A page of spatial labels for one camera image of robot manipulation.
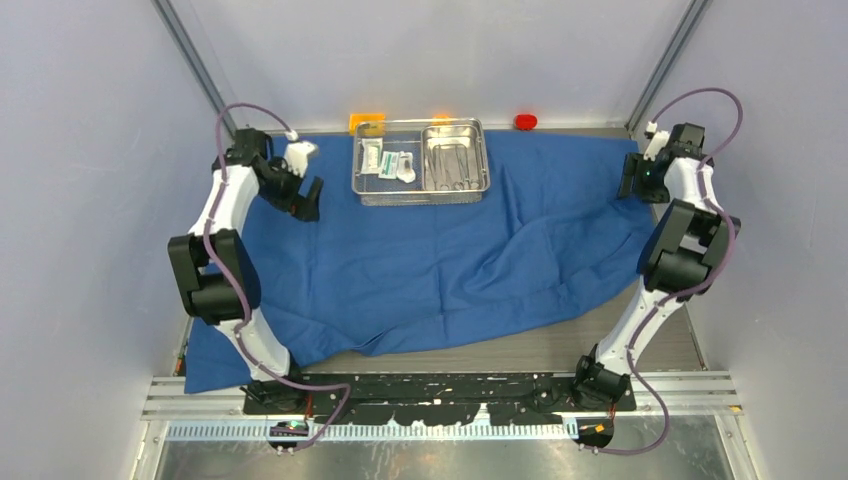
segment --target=white wall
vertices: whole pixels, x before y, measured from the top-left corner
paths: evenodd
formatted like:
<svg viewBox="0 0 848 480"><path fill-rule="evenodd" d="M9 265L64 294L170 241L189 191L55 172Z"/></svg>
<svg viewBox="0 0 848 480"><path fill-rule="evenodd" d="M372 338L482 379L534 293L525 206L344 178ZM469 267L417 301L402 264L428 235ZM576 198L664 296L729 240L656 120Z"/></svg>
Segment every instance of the white wall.
<svg viewBox="0 0 848 480"><path fill-rule="evenodd" d="M0 2L0 478L122 479L214 114L144 0Z"/></svg>
<svg viewBox="0 0 848 480"><path fill-rule="evenodd" d="M336 130L363 111L623 125L689 0L648 3L174 0L227 101Z"/></svg>
<svg viewBox="0 0 848 480"><path fill-rule="evenodd" d="M845 478L848 455L848 3L717 1L653 111L723 86L745 123L717 160L719 200L743 221L723 278L690 313L713 368L729 368L771 478ZM732 104L710 94L661 121L707 127Z"/></svg>

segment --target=red cap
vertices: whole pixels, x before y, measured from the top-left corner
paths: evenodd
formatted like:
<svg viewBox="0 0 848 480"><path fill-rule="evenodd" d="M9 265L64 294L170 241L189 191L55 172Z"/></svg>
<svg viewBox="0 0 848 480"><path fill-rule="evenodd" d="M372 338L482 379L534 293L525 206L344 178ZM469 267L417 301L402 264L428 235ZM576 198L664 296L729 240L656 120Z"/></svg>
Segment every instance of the red cap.
<svg viewBox="0 0 848 480"><path fill-rule="evenodd" d="M529 113L521 113L515 116L515 128L519 130L533 130L539 120L535 115Z"/></svg>

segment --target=orange object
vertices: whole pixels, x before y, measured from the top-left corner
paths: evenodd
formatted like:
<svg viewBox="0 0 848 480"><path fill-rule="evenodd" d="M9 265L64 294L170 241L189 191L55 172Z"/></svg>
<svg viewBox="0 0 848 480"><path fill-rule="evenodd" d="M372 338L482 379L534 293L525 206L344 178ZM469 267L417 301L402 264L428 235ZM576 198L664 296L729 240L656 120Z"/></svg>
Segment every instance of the orange object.
<svg viewBox="0 0 848 480"><path fill-rule="evenodd" d="M513 122L515 128L519 130L533 130L538 125L539 120L535 115L531 115L529 113L522 113L515 116L515 121Z"/></svg>
<svg viewBox="0 0 848 480"><path fill-rule="evenodd" d="M306 412L303 414L303 420L306 421L309 417L312 416L312 394L309 394L309 399L306 401Z"/></svg>
<svg viewBox="0 0 848 480"><path fill-rule="evenodd" d="M386 119L385 113L351 113L350 120L348 121L348 130L350 130L350 134L353 135L356 133L356 126L363 122L380 122ZM379 136L383 135L383 126L375 125L373 127L368 127L365 129L365 135L368 136Z"/></svg>
<svg viewBox="0 0 848 480"><path fill-rule="evenodd" d="M453 118L453 117L450 116L450 115L444 114L444 113L440 113L438 115L433 115L433 118ZM447 125L447 124L448 124L448 122L433 122L433 125Z"/></svg>

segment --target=metal tray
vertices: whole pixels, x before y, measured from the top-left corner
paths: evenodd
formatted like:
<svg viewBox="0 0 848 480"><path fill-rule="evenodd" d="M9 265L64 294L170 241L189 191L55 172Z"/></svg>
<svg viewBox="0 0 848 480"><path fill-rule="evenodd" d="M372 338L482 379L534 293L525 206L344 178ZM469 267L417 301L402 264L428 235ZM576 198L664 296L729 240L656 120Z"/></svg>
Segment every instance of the metal tray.
<svg viewBox="0 0 848 480"><path fill-rule="evenodd" d="M480 130L472 124L431 126L421 132L424 189L482 191Z"/></svg>
<svg viewBox="0 0 848 480"><path fill-rule="evenodd" d="M381 137L383 151L413 154L416 179L406 184L361 171L363 138ZM353 191L364 205L472 203L489 188L483 128L473 118L365 122L354 138Z"/></svg>

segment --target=blue cloth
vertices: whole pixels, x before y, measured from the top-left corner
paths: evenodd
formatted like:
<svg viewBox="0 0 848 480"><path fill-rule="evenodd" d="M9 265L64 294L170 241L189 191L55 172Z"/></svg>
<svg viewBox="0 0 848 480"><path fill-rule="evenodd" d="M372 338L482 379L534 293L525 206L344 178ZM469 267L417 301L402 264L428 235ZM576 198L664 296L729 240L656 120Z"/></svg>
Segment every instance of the blue cloth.
<svg viewBox="0 0 848 480"><path fill-rule="evenodd" d="M243 231L262 311L301 366L578 317L636 279L653 230L646 205L616 200L630 140L487 132L492 185L481 202L405 207L360 204L351 137L309 140L320 147L309 175L325 180L321 220L299 222L257 198ZM186 368L188 393L250 381L226 338L199 320Z"/></svg>

